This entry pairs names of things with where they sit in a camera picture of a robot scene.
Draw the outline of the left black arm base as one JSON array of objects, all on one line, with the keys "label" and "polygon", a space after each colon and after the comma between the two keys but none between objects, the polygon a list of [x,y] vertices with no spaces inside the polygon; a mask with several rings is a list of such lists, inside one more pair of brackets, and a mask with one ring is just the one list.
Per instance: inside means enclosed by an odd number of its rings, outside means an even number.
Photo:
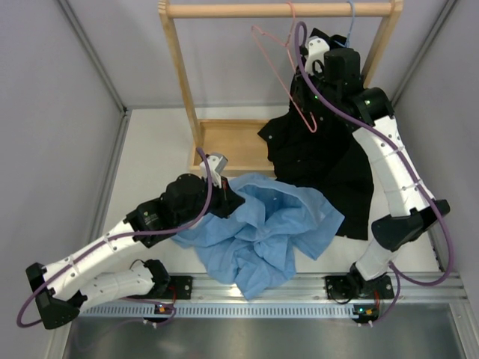
[{"label": "left black arm base", "polygon": [[188,275],[172,275],[163,299],[189,300],[192,297],[193,277]]}]

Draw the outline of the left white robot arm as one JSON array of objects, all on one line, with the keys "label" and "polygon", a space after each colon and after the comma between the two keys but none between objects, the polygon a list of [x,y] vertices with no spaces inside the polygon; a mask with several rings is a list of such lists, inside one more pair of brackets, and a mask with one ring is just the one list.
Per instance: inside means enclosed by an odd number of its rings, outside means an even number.
[{"label": "left white robot arm", "polygon": [[34,263],[25,270],[38,322],[52,330],[109,301],[170,297],[171,278],[160,260],[145,260],[117,273],[107,269],[190,228],[205,215],[228,218],[244,203],[224,177],[215,184],[193,174],[179,176],[159,197],[138,205],[96,241],[56,263]]}]

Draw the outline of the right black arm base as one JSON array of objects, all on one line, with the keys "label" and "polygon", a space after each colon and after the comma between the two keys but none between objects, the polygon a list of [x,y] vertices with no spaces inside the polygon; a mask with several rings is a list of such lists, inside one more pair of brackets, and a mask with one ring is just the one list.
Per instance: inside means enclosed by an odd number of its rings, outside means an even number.
[{"label": "right black arm base", "polygon": [[348,304],[354,299],[355,290],[346,274],[326,276],[325,284],[328,299],[337,304]]}]

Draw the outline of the light blue shirt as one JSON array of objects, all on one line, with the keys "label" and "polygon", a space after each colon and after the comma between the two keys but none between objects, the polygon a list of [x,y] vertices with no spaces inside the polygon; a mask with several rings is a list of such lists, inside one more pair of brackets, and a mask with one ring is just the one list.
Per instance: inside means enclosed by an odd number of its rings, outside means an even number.
[{"label": "light blue shirt", "polygon": [[193,248],[207,274],[220,283],[291,279],[294,251],[317,260],[344,221],[314,188],[254,173],[232,179],[230,187],[245,203],[229,218],[207,215],[173,238],[180,247]]}]

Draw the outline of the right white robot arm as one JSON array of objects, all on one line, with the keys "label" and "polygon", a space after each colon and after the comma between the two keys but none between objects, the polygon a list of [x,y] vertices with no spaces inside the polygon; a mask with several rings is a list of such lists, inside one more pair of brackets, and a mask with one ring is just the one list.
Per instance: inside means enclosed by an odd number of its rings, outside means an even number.
[{"label": "right white robot arm", "polygon": [[435,224],[450,236],[444,217],[451,208],[437,200],[419,177],[402,142],[390,100],[380,88],[366,88],[356,50],[320,46],[318,39],[295,47],[299,99],[307,109],[319,102],[347,129],[367,155],[384,191],[389,213],[371,225],[373,238],[347,274],[328,291],[348,298],[372,295],[390,283],[400,249]]}]

